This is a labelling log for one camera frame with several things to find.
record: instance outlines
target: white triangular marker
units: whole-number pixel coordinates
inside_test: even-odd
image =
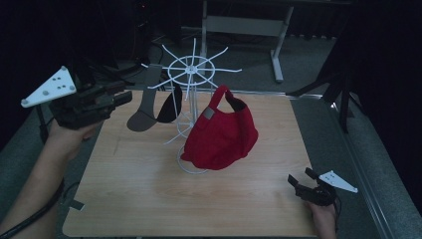
[[[24,108],[33,107],[41,103],[71,95],[76,91],[77,88],[75,87],[71,74],[66,67],[62,67],[27,99],[22,100],[21,105]]]
[[[338,188],[351,191],[351,192],[357,192],[357,188],[353,187],[348,182],[344,181],[341,177],[339,177],[333,171],[320,175],[319,179],[328,183],[331,186],[338,187]]]

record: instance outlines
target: person's hand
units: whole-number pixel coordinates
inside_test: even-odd
[[[100,124],[101,122],[98,122],[74,130],[59,126],[54,119],[46,141],[45,150],[53,150],[57,154],[56,158],[64,158],[69,161],[77,156],[81,142],[92,137]]]
[[[335,239],[336,214],[334,205],[318,206],[306,201],[305,206],[313,213],[317,236],[320,239]]]

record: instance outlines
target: metal frame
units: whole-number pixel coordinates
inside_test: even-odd
[[[283,21],[280,20],[265,20],[265,19],[250,19],[250,18],[233,18],[221,16],[209,16],[207,13],[207,0],[203,1],[203,16],[202,16],[202,42],[200,56],[206,58],[207,56],[207,32],[222,32],[222,33],[236,33],[236,34],[251,34],[269,37],[278,37],[279,41],[274,50],[271,50],[271,61],[273,63],[273,70],[275,80],[281,83],[283,72],[279,60],[280,51],[288,31],[290,19],[294,7],[289,7],[288,13]]]

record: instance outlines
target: wooden board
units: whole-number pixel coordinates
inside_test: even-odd
[[[169,93],[158,92],[158,113]],[[315,186],[288,98],[235,94],[246,102],[259,138],[246,158],[203,174],[183,171],[177,161],[186,138],[174,138],[175,123],[157,123],[144,132],[126,127],[140,103],[117,108],[105,121],[75,199],[64,233],[107,236],[315,236],[311,214],[287,182]],[[202,111],[210,94],[198,94]],[[189,102],[183,101],[184,112]],[[225,100],[220,109],[230,111]]]

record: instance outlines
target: human arm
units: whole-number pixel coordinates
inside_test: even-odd
[[[318,206],[306,201],[305,206],[313,213],[317,237],[319,239],[336,239],[334,205]]]
[[[68,162],[79,152],[81,142],[91,137],[98,123],[78,130],[52,122],[49,137],[26,183],[0,225],[0,235],[43,208],[59,188]],[[39,220],[14,238],[55,238],[57,203]]]

